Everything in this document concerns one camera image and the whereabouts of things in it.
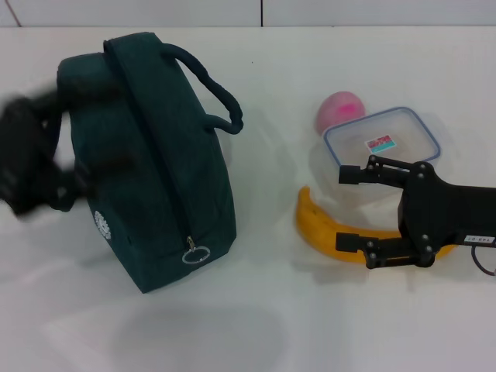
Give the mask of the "yellow banana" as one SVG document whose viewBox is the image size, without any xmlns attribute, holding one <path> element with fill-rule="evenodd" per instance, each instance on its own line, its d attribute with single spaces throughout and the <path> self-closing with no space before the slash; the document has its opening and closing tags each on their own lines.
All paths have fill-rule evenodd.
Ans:
<svg viewBox="0 0 496 372">
<path fill-rule="evenodd" d="M 310 187 L 304 186 L 298 192 L 295 221 L 301 237 L 315 250 L 342 262 L 365 264 L 365 256 L 341 252 L 336 249 L 337 233 L 352 233 L 377 239 L 400 238 L 397 230 L 364 229 L 338 223 L 324 209 L 313 202 Z"/>
</svg>

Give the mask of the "pink peach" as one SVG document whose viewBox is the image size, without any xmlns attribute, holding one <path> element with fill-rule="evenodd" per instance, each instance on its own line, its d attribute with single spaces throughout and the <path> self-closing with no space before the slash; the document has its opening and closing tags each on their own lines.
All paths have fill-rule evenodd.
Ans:
<svg viewBox="0 0 496 372">
<path fill-rule="evenodd" d="M 359 119 L 366 115 L 360 98 L 349 91 L 338 91 L 324 100 L 315 119 L 315 130 L 319 135 L 328 128 Z"/>
</svg>

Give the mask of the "dark teal insulated lunch bag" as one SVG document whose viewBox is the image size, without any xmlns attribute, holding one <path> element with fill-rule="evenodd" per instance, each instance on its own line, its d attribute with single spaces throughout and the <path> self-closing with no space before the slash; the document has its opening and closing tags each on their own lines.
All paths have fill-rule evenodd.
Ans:
<svg viewBox="0 0 496 372">
<path fill-rule="evenodd" d="M 63 60 L 57 87 L 96 97 L 69 111 L 75 160 L 95 179 L 95 225 L 141 292 L 229 252 L 236 215 L 217 131 L 239 133 L 243 113 L 196 57 L 135 33 Z"/>
</svg>

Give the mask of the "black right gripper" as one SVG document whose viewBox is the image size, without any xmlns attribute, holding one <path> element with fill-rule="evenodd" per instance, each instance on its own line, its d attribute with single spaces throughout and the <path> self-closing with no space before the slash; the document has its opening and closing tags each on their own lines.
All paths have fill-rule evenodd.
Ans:
<svg viewBox="0 0 496 372">
<path fill-rule="evenodd" d="M 398 206 L 406 238 L 336 234 L 336 250 L 363 252 L 368 269 L 431 267 L 449 245 L 496 248 L 496 188 L 450 184 L 431 164 L 369 156 L 364 168 L 342 165 L 340 184 L 383 184 L 403 189 Z"/>
</svg>

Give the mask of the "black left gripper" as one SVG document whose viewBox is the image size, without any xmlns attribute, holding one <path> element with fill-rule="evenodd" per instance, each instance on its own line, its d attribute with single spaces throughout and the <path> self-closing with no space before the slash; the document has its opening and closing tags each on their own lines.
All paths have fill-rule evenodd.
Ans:
<svg viewBox="0 0 496 372">
<path fill-rule="evenodd" d="M 89 165 L 76 161 L 59 177 L 53 161 L 59 118 L 65 112 L 119 96 L 117 84 L 97 88 L 83 84 L 51 88 L 32 101 L 8 102 L 0 115 L 0 200 L 17 216 L 51 202 L 52 209 L 68 212 L 78 199 L 95 197 L 104 182 L 131 172 L 132 157 L 127 155 Z"/>
</svg>

